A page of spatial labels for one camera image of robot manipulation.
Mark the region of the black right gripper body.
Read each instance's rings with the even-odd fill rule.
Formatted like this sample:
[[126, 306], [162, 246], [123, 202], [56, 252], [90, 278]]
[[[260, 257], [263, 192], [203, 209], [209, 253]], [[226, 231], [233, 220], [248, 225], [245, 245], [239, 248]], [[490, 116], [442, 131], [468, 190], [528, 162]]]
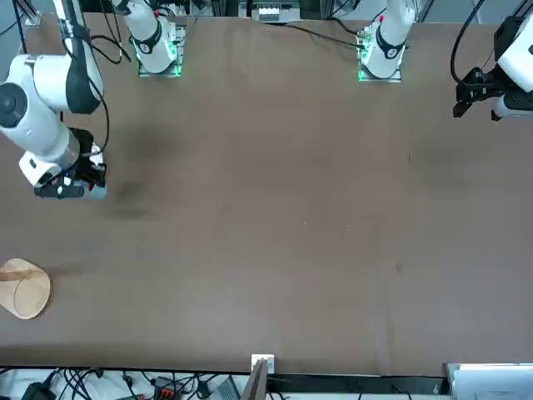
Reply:
[[65, 169], [62, 175], [73, 180], [79, 180], [79, 169], [92, 168], [93, 165], [106, 165], [106, 163], [103, 161], [99, 146], [89, 131], [74, 127], [71, 127], [70, 131], [79, 143], [80, 153], [77, 161], [70, 168]]

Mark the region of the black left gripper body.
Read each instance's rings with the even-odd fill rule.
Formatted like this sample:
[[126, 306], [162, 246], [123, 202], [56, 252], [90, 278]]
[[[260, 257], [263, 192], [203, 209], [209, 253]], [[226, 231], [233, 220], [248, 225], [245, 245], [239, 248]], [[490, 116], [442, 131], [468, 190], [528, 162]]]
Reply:
[[476, 88], [474, 89], [475, 100], [484, 101], [488, 98], [496, 98], [505, 93], [506, 74], [500, 68], [492, 68], [489, 72], [481, 69], [475, 72]]

